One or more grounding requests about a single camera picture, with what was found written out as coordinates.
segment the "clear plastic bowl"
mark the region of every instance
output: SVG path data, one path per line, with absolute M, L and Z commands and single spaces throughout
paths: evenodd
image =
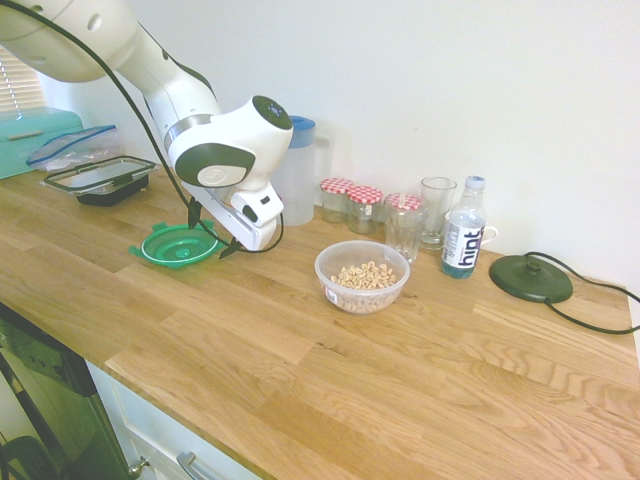
M 358 290 L 343 287 L 331 281 L 338 276 L 342 267 L 360 267 L 374 261 L 377 266 L 385 263 L 393 269 L 397 281 L 394 285 L 374 290 Z M 327 299 L 346 312 L 368 314 L 391 305 L 407 283 L 411 268 L 409 262 L 396 250 L 383 243 L 353 240 L 341 242 L 325 248 L 316 257 L 316 274 Z

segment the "white cabinet door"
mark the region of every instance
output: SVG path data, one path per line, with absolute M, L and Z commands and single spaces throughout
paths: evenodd
M 136 395 L 95 365 L 87 362 L 102 403 L 130 464 L 145 457 L 151 467 L 143 469 L 144 480 L 260 480 L 255 474 L 207 443 L 188 428 Z M 187 468 L 178 456 L 194 454 Z

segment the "jam jar lid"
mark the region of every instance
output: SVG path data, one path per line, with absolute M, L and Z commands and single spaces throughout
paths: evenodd
M 347 190 L 347 197 L 356 203 L 378 203 L 383 196 L 381 190 L 368 185 L 355 185 Z
M 351 180 L 346 178 L 326 178 L 320 183 L 320 188 L 327 193 L 343 194 L 353 185 Z
M 422 198 L 409 193 L 392 193 L 385 199 L 387 205 L 392 206 L 396 210 L 418 210 L 422 205 Z

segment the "black dishwasher door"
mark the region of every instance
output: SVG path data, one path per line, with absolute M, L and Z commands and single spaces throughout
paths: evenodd
M 1 303 L 0 372 L 0 468 L 19 480 L 128 479 L 84 359 Z

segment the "green lid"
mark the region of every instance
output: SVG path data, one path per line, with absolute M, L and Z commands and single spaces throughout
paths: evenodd
M 213 230 L 211 220 L 203 222 Z M 204 260 L 222 247 L 223 245 L 200 225 L 189 229 L 188 225 L 169 227 L 166 223 L 159 223 L 153 226 L 153 233 L 142 242 L 140 248 L 131 246 L 129 253 L 156 265 L 180 268 Z

